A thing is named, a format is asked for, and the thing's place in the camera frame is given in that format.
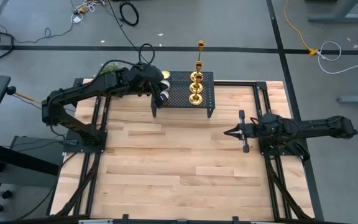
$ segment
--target white cable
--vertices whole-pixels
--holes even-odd
[[[77,6],[77,7],[75,8],[74,12],[76,12],[79,8],[81,8],[81,7],[84,6],[85,4],[86,4],[86,3]],[[82,13],[77,14],[77,16],[78,16],[78,18],[79,18],[80,20],[79,20],[78,22],[75,22],[74,19],[73,19],[73,17],[75,16],[74,12],[71,14],[71,19],[70,19],[71,23],[75,23],[75,24],[80,23],[80,22],[84,19],[84,15],[82,15]]]
[[[334,45],[336,45],[336,46],[338,47],[338,49],[339,49],[339,55],[338,55],[338,57],[336,57],[336,58],[334,58],[334,59],[330,59],[330,58],[327,58],[327,57],[325,57],[325,56],[323,55],[323,47],[324,47],[324,45],[326,45],[326,44],[328,44],[328,43],[334,44]],[[325,73],[327,73],[327,74],[330,74],[330,75],[339,74],[339,73],[346,72],[346,71],[349,71],[350,69],[353,69],[353,68],[357,68],[357,67],[358,67],[358,65],[355,65],[355,66],[352,66],[352,67],[350,67],[350,68],[347,68],[347,69],[342,70],[342,71],[339,71],[339,72],[327,72],[327,71],[323,68],[323,66],[321,66],[320,58],[322,58],[322,59],[324,59],[324,60],[327,60],[327,61],[330,61],[330,62],[334,62],[334,61],[338,60],[338,59],[341,57],[341,55],[342,55],[342,48],[341,48],[341,46],[339,46],[339,44],[337,44],[337,43],[335,43],[335,42],[333,42],[333,41],[327,41],[327,42],[323,43],[322,46],[321,46],[321,48],[320,48],[320,51],[317,52],[317,54],[318,54],[318,58],[317,58],[318,65],[320,66],[320,68],[322,69],[323,72],[325,72]]]

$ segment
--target table leg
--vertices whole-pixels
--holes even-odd
[[[0,162],[31,169],[44,174],[58,175],[60,166],[0,146]]]
[[[358,14],[349,14],[358,0],[347,0],[334,14],[310,15],[309,21],[313,22],[358,22]]]
[[[157,116],[157,107],[154,103],[152,103],[152,112],[153,112],[153,118]]]
[[[206,109],[206,115],[208,118],[211,118],[212,113],[214,112],[215,108],[207,108]]]

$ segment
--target black metal frame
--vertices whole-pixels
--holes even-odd
[[[82,83],[83,79],[76,79],[75,83],[81,82]],[[266,113],[272,113],[272,109],[270,107],[270,100],[269,100],[269,95],[267,93],[267,84],[266,82],[232,82],[232,81],[215,81],[214,82],[215,86],[248,86],[251,87],[253,90],[253,94],[254,94],[254,98],[255,98],[255,108],[257,111],[257,116],[258,118],[261,118],[263,116],[263,111],[262,111],[262,104],[260,102],[260,91],[262,92],[263,95],[263,99],[264,99],[264,107],[266,110]],[[108,108],[109,108],[109,103],[110,100],[109,98],[106,99],[106,103],[104,106],[104,113],[103,113],[103,117],[102,117],[102,123],[101,123],[101,128],[105,128],[106,127],[106,121],[107,121],[107,115],[108,115]],[[96,102],[95,104],[95,110],[93,113],[93,119],[92,122],[96,123],[97,120],[97,116],[98,116],[98,111],[99,111],[99,107],[96,106],[98,103]],[[94,163],[96,163],[96,166],[99,166],[99,162],[100,162],[100,153],[97,153],[95,155],[95,160]],[[265,166],[266,166],[266,170],[267,170],[267,178],[268,178],[268,187],[269,187],[269,192],[270,192],[270,200],[272,203],[272,212],[273,212],[273,217],[275,222],[292,222],[292,223],[303,223],[303,221],[305,220],[292,220],[291,217],[291,208],[289,206],[289,202],[286,200],[286,198],[283,196],[283,202],[284,202],[284,211],[285,211],[285,218],[281,218],[280,217],[280,212],[278,209],[278,203],[277,203],[277,194],[276,194],[276,189],[275,189],[275,184],[274,181],[272,180],[272,178],[269,176],[269,172],[268,169],[269,167],[272,167],[272,163],[271,163],[271,158],[268,155],[262,155],[264,156],[265,159]],[[87,170],[88,170],[88,163],[89,163],[89,159],[90,159],[90,153],[86,153],[85,157],[84,157],[84,163],[83,163],[83,167],[81,170],[81,174],[80,174],[80,183],[85,179]],[[277,178],[279,179],[279,181],[282,183],[281,187],[285,188],[285,177],[284,177],[284,173],[283,173],[283,167],[282,167],[282,162],[281,162],[281,158],[280,155],[275,156],[275,163],[276,163],[276,169],[277,169]],[[93,203],[93,195],[94,195],[94,189],[95,189],[95,185],[96,185],[96,175],[93,176],[93,178],[91,179],[90,182],[90,188],[89,188],[89,192],[88,192],[88,199],[86,202],[86,212],[85,215],[90,217],[91,215],[91,209],[92,209],[92,203]],[[76,201],[75,206],[74,206],[74,215],[78,215],[79,211],[80,211],[80,207],[81,207],[81,196],[79,197],[79,199]],[[129,221],[129,216],[127,214],[123,215],[122,220],[120,219],[114,219],[115,223],[127,223]],[[193,220],[130,220],[131,223],[166,223],[166,222],[177,222],[179,223],[180,221],[184,221],[186,224],[189,223],[194,223],[194,224],[202,224],[202,223],[218,223],[218,224],[229,224],[229,223],[251,223],[251,222],[243,222],[243,221],[239,221],[238,217],[233,217],[232,221],[193,221]],[[312,220],[312,222],[314,223],[324,223],[324,222],[319,222],[319,221],[315,221]]]
[[[82,83],[83,79],[76,79],[75,83]],[[271,113],[271,107],[270,107],[270,100],[269,100],[269,95],[267,93],[267,84],[266,82],[239,82],[239,81],[235,81],[235,82],[231,82],[231,81],[215,81],[214,85],[216,86],[249,86],[252,87],[253,92],[254,92],[254,98],[255,98],[255,107],[256,107],[256,111],[257,111],[257,116],[258,118],[261,118],[263,115],[262,112],[262,104],[260,102],[260,95],[259,92],[262,91],[263,94],[263,98],[264,98],[264,106],[266,109],[266,113]],[[101,129],[105,129],[106,128],[106,121],[107,121],[107,117],[108,117],[108,108],[109,108],[109,104],[110,104],[110,99],[107,98],[106,99],[106,103],[104,106],[104,111],[103,111],[103,117],[102,117],[102,123],[101,123]],[[92,122],[96,122],[97,117],[98,117],[98,111],[99,111],[99,107],[95,106],[95,110],[93,113],[93,119]],[[273,217],[274,217],[274,222],[277,223],[293,223],[293,224],[301,224],[301,223],[325,223],[325,224],[329,224],[331,222],[324,222],[324,221],[318,221],[315,219],[292,219],[291,217],[291,208],[289,206],[289,204],[291,203],[292,205],[295,203],[295,201],[293,201],[291,195],[288,193],[288,191],[286,190],[285,187],[285,178],[284,178],[284,173],[283,173],[283,167],[282,167],[282,162],[281,162],[281,158],[280,155],[277,155],[274,157],[275,162],[276,162],[276,169],[277,169],[277,173],[274,173],[274,175],[272,175],[271,173],[269,173],[269,169],[273,169],[272,167],[272,162],[271,162],[271,158],[268,155],[263,155],[264,159],[265,159],[265,166],[266,166],[266,171],[267,171],[267,178],[268,178],[268,186],[269,186],[269,192],[270,192],[270,200],[272,203],[272,211],[273,211]],[[86,211],[84,215],[79,215],[79,211],[80,211],[80,206],[81,206],[81,196],[83,193],[83,190],[78,190],[76,191],[76,193],[80,193],[79,195],[75,193],[76,195],[76,200],[74,201],[74,204],[72,204],[72,206],[68,207],[69,209],[63,209],[62,211],[60,211],[59,213],[57,213],[55,216],[52,217],[47,217],[44,219],[37,219],[37,222],[41,223],[42,222],[46,222],[46,223],[62,223],[62,224],[67,224],[67,223],[78,223],[78,220],[87,220],[90,219],[90,215],[91,215],[91,209],[92,209],[92,203],[93,203],[93,195],[94,195],[94,190],[95,190],[95,186],[96,186],[96,174],[98,172],[98,167],[99,167],[99,162],[100,162],[100,157],[101,154],[100,153],[96,153],[95,154],[95,159],[93,162],[93,169],[91,168],[91,170],[87,173],[88,170],[88,163],[89,163],[89,158],[90,158],[90,153],[86,153],[85,154],[85,158],[84,158],[84,164],[81,170],[81,175],[80,175],[80,179],[82,181],[86,181],[85,179],[87,177],[91,177],[89,184],[90,184],[90,188],[89,188],[89,193],[88,193],[88,199],[86,202]],[[276,185],[278,187],[278,189],[280,190],[280,192],[282,193],[283,196],[283,202],[284,202],[284,211],[285,211],[285,218],[281,218],[280,217],[280,212],[278,209],[278,203],[277,203],[277,194],[276,194]],[[84,189],[86,186],[83,184],[79,184],[79,187],[81,187],[82,189]],[[69,211],[71,210],[71,208],[74,207],[74,212],[73,212],[73,216],[69,216]],[[294,211],[295,213],[303,213],[301,210],[297,210]],[[13,222],[9,222],[11,224],[15,224],[15,223],[33,223],[35,220],[17,220],[17,221],[13,221]],[[209,220],[130,220],[129,219],[129,215],[128,214],[123,214],[122,219],[114,219],[114,223],[122,223],[122,224],[128,224],[130,221],[131,224],[166,224],[166,223],[177,223],[177,224],[246,224],[246,223],[253,223],[250,221],[239,221],[238,217],[233,217],[231,221],[209,221]]]

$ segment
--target brass candlestick base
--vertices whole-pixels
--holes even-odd
[[[166,70],[162,70],[161,73],[164,76],[164,79],[169,78],[169,76],[171,75],[171,73],[169,71],[166,71]]]
[[[190,79],[191,81],[193,82],[196,82],[196,79],[200,79],[200,82],[203,81],[203,74],[201,72],[193,72],[191,75],[190,75]]]
[[[192,105],[200,105],[203,102],[203,97],[200,94],[195,95],[193,93],[190,95],[189,101]]]
[[[192,92],[192,93],[196,93],[196,90],[197,90],[197,87],[196,87],[196,84],[197,83],[192,83],[191,85],[190,85],[190,91]],[[203,86],[202,86],[202,84],[198,84],[198,91],[197,91],[197,93],[201,93],[203,91]]]

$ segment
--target wooden table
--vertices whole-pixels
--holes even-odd
[[[272,112],[289,118],[283,83],[267,82],[267,86]],[[246,154],[241,141],[223,134],[239,122],[239,110],[246,112],[247,123],[250,117],[257,117],[253,91],[244,86],[216,86],[215,96],[211,119],[204,110],[173,108],[160,109],[153,118],[146,96],[112,98],[91,217],[129,214],[134,219],[231,220],[238,216],[240,220],[273,220],[257,140],[249,141],[250,153]],[[76,118],[90,123],[94,101],[79,102]],[[77,154],[62,168],[51,214],[77,188],[83,156]],[[300,159],[282,156],[282,162],[288,191],[313,216]],[[277,198],[283,216],[279,193]]]

